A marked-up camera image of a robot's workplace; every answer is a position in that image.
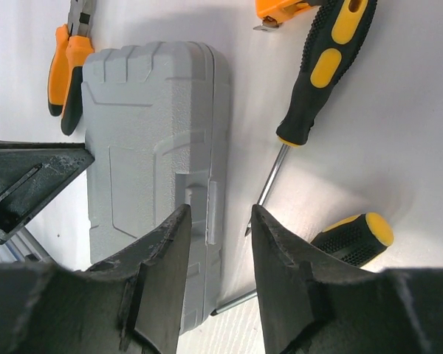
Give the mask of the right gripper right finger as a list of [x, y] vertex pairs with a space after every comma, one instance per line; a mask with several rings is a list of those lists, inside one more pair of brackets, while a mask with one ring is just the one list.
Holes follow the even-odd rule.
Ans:
[[332, 319], [327, 286], [367, 271], [321, 251], [259, 205], [252, 207], [252, 231], [264, 349], [285, 353], [302, 332]]

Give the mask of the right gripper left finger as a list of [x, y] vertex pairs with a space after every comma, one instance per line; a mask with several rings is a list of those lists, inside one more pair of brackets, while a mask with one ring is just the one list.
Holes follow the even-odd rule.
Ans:
[[158, 227], [92, 265], [88, 353], [175, 353], [182, 321], [191, 208], [179, 206]]

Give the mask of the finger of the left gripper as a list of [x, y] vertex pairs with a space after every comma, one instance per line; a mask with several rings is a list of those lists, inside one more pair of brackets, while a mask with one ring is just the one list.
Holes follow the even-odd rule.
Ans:
[[83, 143], [0, 141], [0, 245], [94, 160]]

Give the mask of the grey plastic tool case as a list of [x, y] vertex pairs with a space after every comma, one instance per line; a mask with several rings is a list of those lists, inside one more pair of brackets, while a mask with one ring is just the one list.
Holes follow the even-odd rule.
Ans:
[[83, 66], [90, 259], [97, 263], [191, 207], [180, 330], [198, 327], [221, 290], [230, 73], [192, 41], [104, 49]]

